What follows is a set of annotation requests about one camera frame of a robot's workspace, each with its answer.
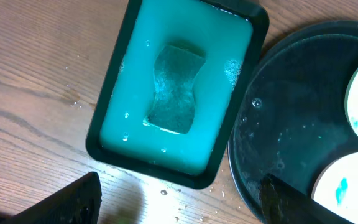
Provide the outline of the white plate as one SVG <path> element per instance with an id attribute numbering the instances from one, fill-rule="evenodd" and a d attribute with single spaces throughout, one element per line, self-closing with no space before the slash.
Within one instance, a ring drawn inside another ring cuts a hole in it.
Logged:
<path id="1" fill-rule="evenodd" d="M 358 152 L 330 163 L 318 176 L 311 198 L 346 220 L 358 223 Z"/>

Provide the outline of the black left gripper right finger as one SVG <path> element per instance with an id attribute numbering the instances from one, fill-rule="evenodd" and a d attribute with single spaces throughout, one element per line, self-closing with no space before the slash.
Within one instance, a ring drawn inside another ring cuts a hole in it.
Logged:
<path id="1" fill-rule="evenodd" d="M 260 184 L 262 214 L 267 223 L 351 224 L 272 174 Z"/>

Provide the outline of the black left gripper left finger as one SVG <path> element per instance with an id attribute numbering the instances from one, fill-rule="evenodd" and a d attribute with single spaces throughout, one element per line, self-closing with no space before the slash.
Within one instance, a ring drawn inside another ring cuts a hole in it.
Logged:
<path id="1" fill-rule="evenodd" d="M 0 224 L 97 224 L 101 196 L 99 175 L 89 172 L 17 215 L 0 213 Z"/>

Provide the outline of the green scrubbing sponge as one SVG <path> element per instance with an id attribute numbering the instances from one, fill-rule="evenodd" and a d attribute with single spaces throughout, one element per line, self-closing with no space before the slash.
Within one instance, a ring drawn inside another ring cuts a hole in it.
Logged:
<path id="1" fill-rule="evenodd" d="M 187 49 L 166 45 L 154 63 L 155 99 L 148 123 L 187 134 L 195 117 L 195 78 L 206 59 Z"/>

